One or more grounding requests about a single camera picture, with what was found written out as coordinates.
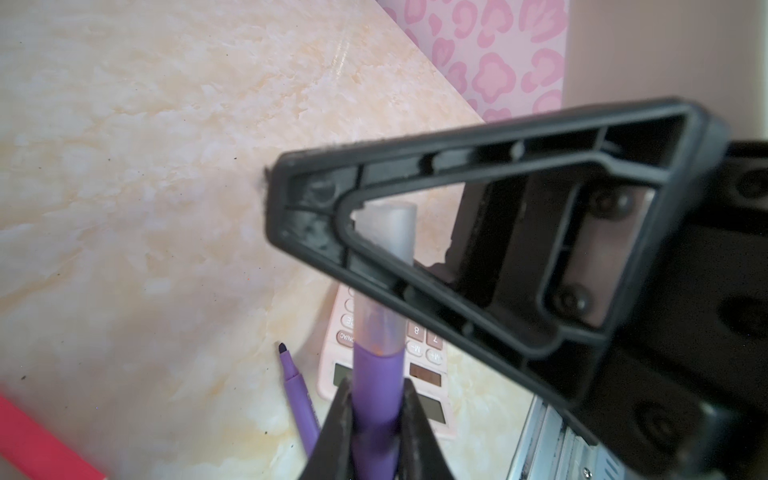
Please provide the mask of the white pink calculator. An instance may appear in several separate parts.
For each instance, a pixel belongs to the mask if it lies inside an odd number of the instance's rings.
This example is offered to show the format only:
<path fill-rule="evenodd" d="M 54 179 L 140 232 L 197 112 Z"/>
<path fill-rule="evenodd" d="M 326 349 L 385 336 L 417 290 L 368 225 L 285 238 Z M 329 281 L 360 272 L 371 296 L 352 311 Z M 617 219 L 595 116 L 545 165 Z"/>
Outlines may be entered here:
<path fill-rule="evenodd" d="M 328 401 L 334 399 L 338 387 L 351 377 L 354 357 L 354 290 L 344 284 L 338 286 L 321 349 L 316 388 L 318 395 Z M 365 350 L 363 366 L 376 379 L 383 378 L 387 387 L 398 382 L 394 368 L 399 366 L 400 379 L 413 382 L 417 399 L 434 434 L 443 439 L 454 439 L 457 424 L 448 395 L 447 353 L 444 340 L 434 332 L 409 320 L 405 339 L 400 342 L 401 354 L 377 356 Z"/>

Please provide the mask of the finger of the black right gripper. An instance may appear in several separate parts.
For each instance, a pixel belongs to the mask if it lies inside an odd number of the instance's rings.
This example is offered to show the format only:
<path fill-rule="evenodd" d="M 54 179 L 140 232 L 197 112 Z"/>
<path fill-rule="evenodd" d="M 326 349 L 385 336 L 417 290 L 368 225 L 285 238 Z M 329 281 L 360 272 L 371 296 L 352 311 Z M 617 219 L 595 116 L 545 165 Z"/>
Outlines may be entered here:
<path fill-rule="evenodd" d="M 266 235 L 571 406 L 728 144 L 724 120 L 671 98 L 287 152 L 268 176 Z M 353 226 L 369 202 L 456 184 L 464 192 L 440 263 L 408 264 Z"/>

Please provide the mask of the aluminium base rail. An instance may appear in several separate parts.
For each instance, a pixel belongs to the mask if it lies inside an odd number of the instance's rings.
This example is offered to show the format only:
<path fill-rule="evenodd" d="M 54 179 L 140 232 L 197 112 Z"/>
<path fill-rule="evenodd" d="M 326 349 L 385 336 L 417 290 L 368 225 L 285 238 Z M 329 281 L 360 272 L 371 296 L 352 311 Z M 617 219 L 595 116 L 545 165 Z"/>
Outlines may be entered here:
<path fill-rule="evenodd" d="M 535 397 L 511 461 L 509 480 L 621 480 L 635 476 L 602 444 L 590 445 Z"/>

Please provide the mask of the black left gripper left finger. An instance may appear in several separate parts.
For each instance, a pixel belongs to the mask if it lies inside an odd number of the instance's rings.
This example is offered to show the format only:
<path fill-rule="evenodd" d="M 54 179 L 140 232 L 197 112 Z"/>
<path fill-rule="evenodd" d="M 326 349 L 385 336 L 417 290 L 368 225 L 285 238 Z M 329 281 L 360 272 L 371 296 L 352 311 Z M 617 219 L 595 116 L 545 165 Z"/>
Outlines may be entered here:
<path fill-rule="evenodd" d="M 299 479 L 353 479 L 354 465 L 351 453 L 353 432 L 351 381 L 344 379 L 337 389 L 319 438 Z"/>

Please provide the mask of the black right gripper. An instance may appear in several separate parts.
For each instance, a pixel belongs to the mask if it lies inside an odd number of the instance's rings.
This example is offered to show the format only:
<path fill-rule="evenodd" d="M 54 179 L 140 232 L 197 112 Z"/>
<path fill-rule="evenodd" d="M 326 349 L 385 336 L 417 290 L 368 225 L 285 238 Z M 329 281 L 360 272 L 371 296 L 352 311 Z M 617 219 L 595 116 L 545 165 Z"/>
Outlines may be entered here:
<path fill-rule="evenodd" d="M 736 141 L 577 417 L 650 479 L 767 475 L 767 145 Z"/>

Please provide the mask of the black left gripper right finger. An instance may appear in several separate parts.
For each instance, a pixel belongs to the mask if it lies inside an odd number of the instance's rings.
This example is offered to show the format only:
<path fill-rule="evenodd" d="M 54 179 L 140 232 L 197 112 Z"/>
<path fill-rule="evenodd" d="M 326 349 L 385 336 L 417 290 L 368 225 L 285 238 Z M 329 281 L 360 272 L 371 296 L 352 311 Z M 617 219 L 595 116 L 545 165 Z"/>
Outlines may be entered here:
<path fill-rule="evenodd" d="M 454 480 L 410 379 L 404 380 L 399 438 L 400 480 Z"/>

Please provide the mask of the purple highlighter pen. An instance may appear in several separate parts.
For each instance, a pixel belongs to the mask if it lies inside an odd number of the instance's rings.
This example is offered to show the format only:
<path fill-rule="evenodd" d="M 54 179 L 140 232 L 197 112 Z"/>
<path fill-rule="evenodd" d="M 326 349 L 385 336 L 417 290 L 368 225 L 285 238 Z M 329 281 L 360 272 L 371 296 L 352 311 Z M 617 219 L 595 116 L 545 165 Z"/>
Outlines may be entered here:
<path fill-rule="evenodd" d="M 320 424 L 303 375 L 284 343 L 278 344 L 283 372 L 283 386 L 289 407 L 307 457 L 313 453 L 320 435 Z"/>
<path fill-rule="evenodd" d="M 379 356 L 355 345 L 351 387 L 355 477 L 391 480 L 399 458 L 404 352 Z"/>

